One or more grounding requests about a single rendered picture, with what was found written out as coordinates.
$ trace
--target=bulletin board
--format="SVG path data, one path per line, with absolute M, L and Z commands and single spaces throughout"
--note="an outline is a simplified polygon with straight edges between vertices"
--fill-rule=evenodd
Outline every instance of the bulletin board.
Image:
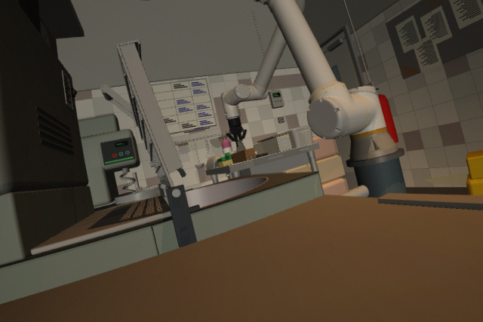
M 402 78 L 483 47 L 481 0 L 421 0 L 386 23 Z
M 170 134 L 216 126 L 206 78 L 155 82 L 152 90 Z

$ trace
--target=vent slot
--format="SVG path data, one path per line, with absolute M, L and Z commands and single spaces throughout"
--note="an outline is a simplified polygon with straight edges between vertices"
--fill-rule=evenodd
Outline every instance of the vent slot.
M 62 70 L 62 82 L 63 82 L 63 94 L 66 98 L 66 105 L 72 111 L 74 110 L 74 99 L 72 97 L 72 78 L 70 78 L 63 70 Z
M 36 109 L 40 143 L 51 149 L 74 155 L 70 128 L 38 106 Z

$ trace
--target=white robotic arm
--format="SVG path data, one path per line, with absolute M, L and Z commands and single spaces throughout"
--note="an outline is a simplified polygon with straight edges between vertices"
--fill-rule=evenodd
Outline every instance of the white robotic arm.
M 304 0 L 260 0 L 267 4 L 277 21 L 270 46 L 253 86 L 240 84 L 222 94 L 230 131 L 238 120 L 238 104 L 266 96 L 270 78 L 285 48 L 294 56 L 311 93 L 308 121 L 313 132 L 325 139 L 351 135 L 351 161 L 368 160 L 396 152 L 387 132 L 383 111 L 374 86 L 347 90 L 338 82 L 302 14 Z

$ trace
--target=metal basin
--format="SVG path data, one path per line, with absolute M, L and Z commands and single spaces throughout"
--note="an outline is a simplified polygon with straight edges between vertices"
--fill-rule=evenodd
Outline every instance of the metal basin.
M 186 192 L 188 205 L 190 207 L 195 205 L 207 207 L 208 205 L 219 203 L 220 201 L 233 198 L 236 195 L 240 195 L 244 192 L 255 189 L 257 186 L 262 185 L 267 180 L 267 177 L 234 179 L 205 186 L 199 189 L 189 190 Z

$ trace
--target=red fire extinguisher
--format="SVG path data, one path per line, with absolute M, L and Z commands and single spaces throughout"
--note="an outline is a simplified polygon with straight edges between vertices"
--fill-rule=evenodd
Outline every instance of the red fire extinguisher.
M 399 142 L 398 134 L 395 132 L 394 120 L 391 115 L 391 108 L 389 107 L 389 101 L 383 94 L 379 95 L 380 107 L 383 109 L 384 120 L 386 121 L 387 132 L 391 135 L 395 143 Z

